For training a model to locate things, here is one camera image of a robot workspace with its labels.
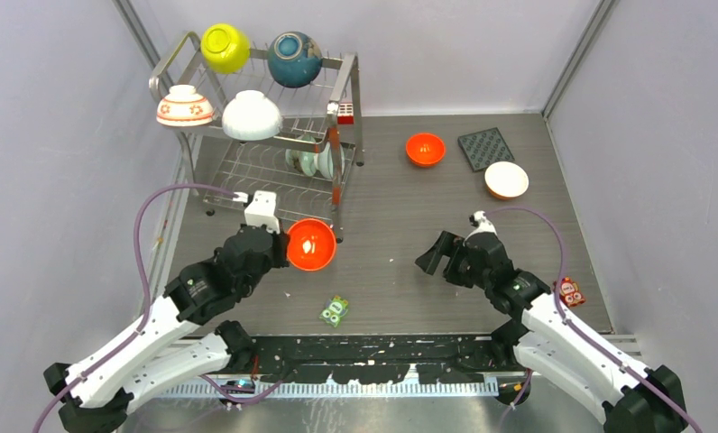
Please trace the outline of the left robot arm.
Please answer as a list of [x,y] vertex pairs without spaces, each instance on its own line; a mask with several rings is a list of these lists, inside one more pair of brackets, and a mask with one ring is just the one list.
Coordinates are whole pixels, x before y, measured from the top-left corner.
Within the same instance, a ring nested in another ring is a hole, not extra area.
[[186,266],[127,329],[75,363],[55,363],[44,379],[68,432],[113,432],[158,393],[205,373],[245,372],[254,344],[241,324],[224,321],[196,344],[160,351],[253,294],[272,269],[288,266],[290,238],[267,226],[243,225],[213,255]]

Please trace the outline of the orange plastic bowl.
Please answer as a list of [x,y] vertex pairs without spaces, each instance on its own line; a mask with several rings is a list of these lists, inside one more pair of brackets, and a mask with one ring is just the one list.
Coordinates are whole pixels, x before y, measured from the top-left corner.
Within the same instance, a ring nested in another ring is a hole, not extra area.
[[405,144],[405,153],[409,161],[422,168],[439,164],[446,156],[446,144],[436,134],[413,134]]
[[287,232],[290,241],[287,258],[292,266],[304,272],[318,272],[334,259],[337,248],[333,229],[324,221],[304,218]]

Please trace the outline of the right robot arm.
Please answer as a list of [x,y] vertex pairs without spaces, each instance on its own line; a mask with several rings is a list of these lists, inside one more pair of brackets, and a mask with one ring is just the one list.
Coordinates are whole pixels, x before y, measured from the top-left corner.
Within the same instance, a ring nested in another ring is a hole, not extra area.
[[683,432],[682,384],[665,365],[650,368],[583,323],[539,277],[515,267],[496,234],[442,232],[415,264],[484,291],[509,321],[492,334],[492,360],[546,377],[583,405],[606,432]]

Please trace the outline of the orange bowl white inside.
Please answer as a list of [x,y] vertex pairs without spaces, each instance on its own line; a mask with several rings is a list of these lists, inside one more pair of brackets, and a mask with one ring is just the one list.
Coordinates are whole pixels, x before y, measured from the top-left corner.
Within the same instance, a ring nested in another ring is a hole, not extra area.
[[518,198],[529,188],[527,172],[514,162],[495,162],[486,168],[483,177],[487,190],[502,200]]

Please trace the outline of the plain white bowl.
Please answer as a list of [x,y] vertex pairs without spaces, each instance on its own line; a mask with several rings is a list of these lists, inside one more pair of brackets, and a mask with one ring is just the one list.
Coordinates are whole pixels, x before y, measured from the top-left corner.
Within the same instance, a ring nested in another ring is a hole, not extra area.
[[226,105],[222,114],[223,132],[240,142],[265,140],[282,128],[278,106],[259,90],[243,90]]

